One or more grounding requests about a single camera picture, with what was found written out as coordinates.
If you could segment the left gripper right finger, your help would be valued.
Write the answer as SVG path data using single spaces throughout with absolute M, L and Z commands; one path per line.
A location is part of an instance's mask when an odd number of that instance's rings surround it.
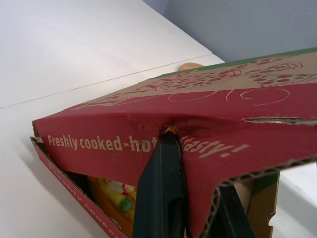
M 218 213 L 222 227 L 221 238 L 255 238 L 255 232 L 244 211 L 235 187 L 220 187 L 221 202 Z

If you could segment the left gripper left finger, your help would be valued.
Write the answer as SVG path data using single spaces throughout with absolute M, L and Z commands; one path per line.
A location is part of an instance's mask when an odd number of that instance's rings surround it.
M 137 185 L 132 237 L 182 238 L 186 178 L 177 136 L 162 134 Z

